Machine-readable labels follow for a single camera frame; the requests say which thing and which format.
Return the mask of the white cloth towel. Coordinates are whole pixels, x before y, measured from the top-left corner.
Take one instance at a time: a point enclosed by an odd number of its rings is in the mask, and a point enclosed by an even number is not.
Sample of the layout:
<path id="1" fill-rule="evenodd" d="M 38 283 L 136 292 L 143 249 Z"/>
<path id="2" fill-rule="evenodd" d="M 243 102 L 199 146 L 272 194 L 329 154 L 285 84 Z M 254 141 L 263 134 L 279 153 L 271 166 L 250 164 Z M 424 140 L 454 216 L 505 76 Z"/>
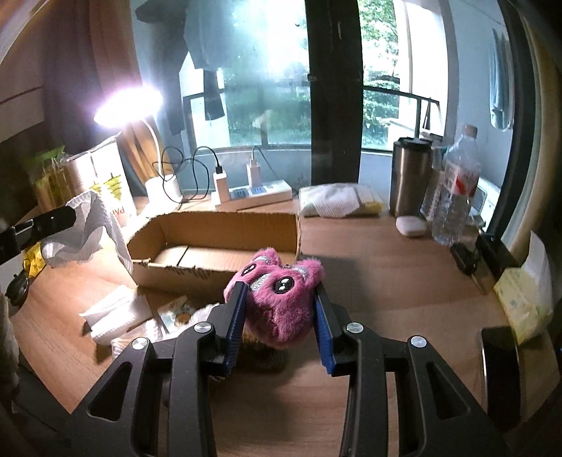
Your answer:
<path id="1" fill-rule="evenodd" d="M 89 189 L 75 196 L 63 207 L 72 208 L 76 220 L 65 230 L 41 242 L 41 254 L 48 266 L 57 268 L 68 262 L 84 263 L 101 250 L 104 232 L 114 243 L 121 264 L 132 273 L 133 263 L 116 217 L 106 208 L 101 195 Z"/>

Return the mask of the pink plush toy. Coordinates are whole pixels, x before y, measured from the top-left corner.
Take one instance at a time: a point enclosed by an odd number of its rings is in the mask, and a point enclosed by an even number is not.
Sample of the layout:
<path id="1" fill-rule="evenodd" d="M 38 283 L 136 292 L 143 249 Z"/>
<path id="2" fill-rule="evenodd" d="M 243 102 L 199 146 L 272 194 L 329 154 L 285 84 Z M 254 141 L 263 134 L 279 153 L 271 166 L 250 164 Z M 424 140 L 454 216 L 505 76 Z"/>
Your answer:
<path id="1" fill-rule="evenodd" d="M 313 328 L 313 292 L 325 276 L 317 259 L 284 265 L 272 247 L 259 250 L 224 289 L 229 299 L 237 282 L 248 286 L 246 327 L 257 340 L 273 348 L 289 348 Z"/>

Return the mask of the green snack bag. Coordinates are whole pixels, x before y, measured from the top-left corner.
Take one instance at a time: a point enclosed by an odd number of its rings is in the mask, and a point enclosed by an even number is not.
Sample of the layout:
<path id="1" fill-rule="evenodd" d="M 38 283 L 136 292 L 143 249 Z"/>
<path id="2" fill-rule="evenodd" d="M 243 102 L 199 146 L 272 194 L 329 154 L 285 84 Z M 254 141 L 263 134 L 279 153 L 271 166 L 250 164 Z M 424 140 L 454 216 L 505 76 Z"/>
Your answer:
<path id="1" fill-rule="evenodd" d="M 61 145 L 25 161 L 31 188 L 43 212 L 64 206 L 73 196 L 67 158 L 65 146 Z"/>

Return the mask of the small printed tissue packet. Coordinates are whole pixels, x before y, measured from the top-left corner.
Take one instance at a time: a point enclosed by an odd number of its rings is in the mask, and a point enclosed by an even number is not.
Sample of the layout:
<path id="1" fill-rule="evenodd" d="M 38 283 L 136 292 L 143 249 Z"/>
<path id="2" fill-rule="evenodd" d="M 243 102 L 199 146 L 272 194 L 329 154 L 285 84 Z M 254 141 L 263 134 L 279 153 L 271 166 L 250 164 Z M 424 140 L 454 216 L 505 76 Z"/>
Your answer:
<path id="1" fill-rule="evenodd" d="M 194 315 L 195 308 L 186 295 L 180 296 L 157 309 L 158 317 L 168 334 L 181 331 Z"/>

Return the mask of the white folded tissue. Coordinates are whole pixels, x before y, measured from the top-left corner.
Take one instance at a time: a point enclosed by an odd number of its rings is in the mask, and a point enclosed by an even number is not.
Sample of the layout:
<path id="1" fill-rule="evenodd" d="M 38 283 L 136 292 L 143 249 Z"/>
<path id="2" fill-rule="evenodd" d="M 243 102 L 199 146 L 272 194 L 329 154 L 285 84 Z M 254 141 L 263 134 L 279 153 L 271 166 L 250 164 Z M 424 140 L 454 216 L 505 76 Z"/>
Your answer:
<path id="1" fill-rule="evenodd" d="M 147 298 L 137 289 L 119 285 L 79 316 L 90 328 L 92 340 L 99 346 L 109 346 L 114 338 L 150 320 L 152 312 Z"/>

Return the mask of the cardboard box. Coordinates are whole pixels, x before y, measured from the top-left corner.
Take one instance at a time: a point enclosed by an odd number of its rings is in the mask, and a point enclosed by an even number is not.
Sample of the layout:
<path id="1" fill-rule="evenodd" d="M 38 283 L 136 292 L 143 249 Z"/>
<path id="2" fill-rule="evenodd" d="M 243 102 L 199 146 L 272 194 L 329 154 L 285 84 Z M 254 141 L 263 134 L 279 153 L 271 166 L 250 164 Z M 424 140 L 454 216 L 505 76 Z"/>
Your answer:
<path id="1" fill-rule="evenodd" d="M 162 214 L 129 240 L 131 276 L 143 288 L 215 303 L 233 275 L 266 247 L 276 250 L 283 265 L 296 261 L 298 216 L 222 211 Z"/>

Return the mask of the black car key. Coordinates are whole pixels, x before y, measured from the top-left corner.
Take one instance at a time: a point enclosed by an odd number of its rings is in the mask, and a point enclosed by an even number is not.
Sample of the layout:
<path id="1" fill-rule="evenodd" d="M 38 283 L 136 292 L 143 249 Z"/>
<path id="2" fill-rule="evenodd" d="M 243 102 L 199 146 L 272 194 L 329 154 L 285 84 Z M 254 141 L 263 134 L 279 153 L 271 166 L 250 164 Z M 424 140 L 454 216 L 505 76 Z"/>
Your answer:
<path id="1" fill-rule="evenodd" d="M 478 269 L 479 256 L 470 250 L 463 243 L 454 243 L 450 246 L 451 257 L 455 260 L 457 269 L 466 276 L 469 276 L 472 282 L 475 283 L 478 290 L 485 295 L 486 291 L 483 285 L 480 284 L 476 272 Z"/>

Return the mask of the yellow tissue pack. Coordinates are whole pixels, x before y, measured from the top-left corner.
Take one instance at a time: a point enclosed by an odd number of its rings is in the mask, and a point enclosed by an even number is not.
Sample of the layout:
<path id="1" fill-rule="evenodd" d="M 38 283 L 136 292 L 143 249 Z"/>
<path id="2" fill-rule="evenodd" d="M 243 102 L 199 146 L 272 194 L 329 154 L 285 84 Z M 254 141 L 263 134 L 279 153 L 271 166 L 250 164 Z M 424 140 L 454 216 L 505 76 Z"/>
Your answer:
<path id="1" fill-rule="evenodd" d="M 529 254 L 520 268 L 506 268 L 494 285 L 521 346 L 547 329 L 554 315 L 553 285 L 545 246 L 531 231 Z"/>

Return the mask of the white earbuds case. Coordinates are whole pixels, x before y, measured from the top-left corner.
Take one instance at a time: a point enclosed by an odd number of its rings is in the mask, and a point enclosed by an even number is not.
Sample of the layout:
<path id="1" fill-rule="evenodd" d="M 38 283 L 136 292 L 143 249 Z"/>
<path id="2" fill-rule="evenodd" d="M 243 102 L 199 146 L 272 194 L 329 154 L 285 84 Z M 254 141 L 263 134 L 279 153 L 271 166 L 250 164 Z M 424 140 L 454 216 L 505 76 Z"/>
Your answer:
<path id="1" fill-rule="evenodd" d="M 426 235 L 428 226 L 424 219 L 413 215 L 403 215 L 395 219 L 397 231 L 404 237 L 420 238 Z"/>

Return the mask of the white desk lamp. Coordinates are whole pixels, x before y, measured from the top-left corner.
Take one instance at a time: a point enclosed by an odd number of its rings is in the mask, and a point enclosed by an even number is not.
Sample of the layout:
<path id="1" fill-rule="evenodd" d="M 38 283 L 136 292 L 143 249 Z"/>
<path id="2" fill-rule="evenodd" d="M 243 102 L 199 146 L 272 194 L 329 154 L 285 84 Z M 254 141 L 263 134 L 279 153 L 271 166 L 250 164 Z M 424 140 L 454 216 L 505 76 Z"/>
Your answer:
<path id="1" fill-rule="evenodd" d="M 118 132 L 118 141 L 149 202 L 177 208 L 182 203 L 181 192 L 171 167 L 164 164 L 155 125 L 163 103 L 160 90 L 151 84 L 123 86 L 105 98 L 93 119 L 102 128 Z"/>

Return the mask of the wet wipes pack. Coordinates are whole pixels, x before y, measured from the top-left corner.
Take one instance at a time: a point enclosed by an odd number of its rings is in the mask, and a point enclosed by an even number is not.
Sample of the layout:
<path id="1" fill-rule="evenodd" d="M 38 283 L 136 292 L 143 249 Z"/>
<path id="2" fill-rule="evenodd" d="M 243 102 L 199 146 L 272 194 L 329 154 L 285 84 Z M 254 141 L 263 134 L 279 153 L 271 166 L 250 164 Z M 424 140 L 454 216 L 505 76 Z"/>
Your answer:
<path id="1" fill-rule="evenodd" d="M 300 188 L 299 215 L 341 219 L 378 215 L 384 203 L 370 187 L 352 183 L 334 183 Z"/>

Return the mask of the white power strip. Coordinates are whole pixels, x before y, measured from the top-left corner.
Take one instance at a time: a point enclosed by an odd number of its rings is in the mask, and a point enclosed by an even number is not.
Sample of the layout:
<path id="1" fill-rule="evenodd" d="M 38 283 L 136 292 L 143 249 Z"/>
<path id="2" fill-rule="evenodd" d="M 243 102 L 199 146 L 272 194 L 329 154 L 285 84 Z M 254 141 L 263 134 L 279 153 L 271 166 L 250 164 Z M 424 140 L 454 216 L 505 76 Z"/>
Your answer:
<path id="1" fill-rule="evenodd" d="M 229 191 L 230 199 L 226 202 L 220 201 L 216 191 L 211 194 L 211 202 L 217 211 L 241 211 L 293 199 L 293 189 L 284 180 L 265 183 L 257 188 L 249 185 L 230 188 Z"/>

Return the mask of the clear water bottle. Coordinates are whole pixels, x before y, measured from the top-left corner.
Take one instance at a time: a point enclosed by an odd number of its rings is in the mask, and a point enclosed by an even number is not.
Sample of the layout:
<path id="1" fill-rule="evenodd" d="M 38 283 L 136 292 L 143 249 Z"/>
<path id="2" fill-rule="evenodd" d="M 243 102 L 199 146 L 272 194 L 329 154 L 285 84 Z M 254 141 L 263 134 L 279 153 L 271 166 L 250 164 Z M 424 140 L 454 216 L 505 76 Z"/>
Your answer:
<path id="1" fill-rule="evenodd" d="M 432 238 L 441 246 L 458 242 L 466 226 L 482 168 L 476 138 L 477 127 L 463 125 L 460 137 L 447 152 L 431 228 Z"/>

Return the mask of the hanging dark clothes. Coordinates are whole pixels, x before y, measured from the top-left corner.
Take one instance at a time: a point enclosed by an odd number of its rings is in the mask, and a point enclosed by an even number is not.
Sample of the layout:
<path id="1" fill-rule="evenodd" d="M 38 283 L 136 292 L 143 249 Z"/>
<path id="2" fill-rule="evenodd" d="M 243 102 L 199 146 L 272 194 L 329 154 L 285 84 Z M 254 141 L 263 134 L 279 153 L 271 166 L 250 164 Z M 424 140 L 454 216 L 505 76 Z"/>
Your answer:
<path id="1" fill-rule="evenodd" d="M 185 129 L 180 70 L 187 57 L 203 71 L 205 119 L 225 115 L 217 72 L 233 59 L 232 1 L 145 1 L 134 10 L 137 21 L 156 33 L 152 68 L 164 98 L 170 133 Z"/>

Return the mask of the hanging blue towel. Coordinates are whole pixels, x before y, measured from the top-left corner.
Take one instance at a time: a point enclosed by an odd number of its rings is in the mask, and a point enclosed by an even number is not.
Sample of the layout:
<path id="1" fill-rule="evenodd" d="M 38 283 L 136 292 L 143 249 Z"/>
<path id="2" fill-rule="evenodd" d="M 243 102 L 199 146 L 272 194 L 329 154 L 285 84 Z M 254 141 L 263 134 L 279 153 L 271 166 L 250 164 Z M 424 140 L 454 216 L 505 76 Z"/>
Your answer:
<path id="1" fill-rule="evenodd" d="M 506 131 L 514 124 L 514 72 L 509 39 L 495 28 L 491 31 L 489 69 L 491 125 Z"/>

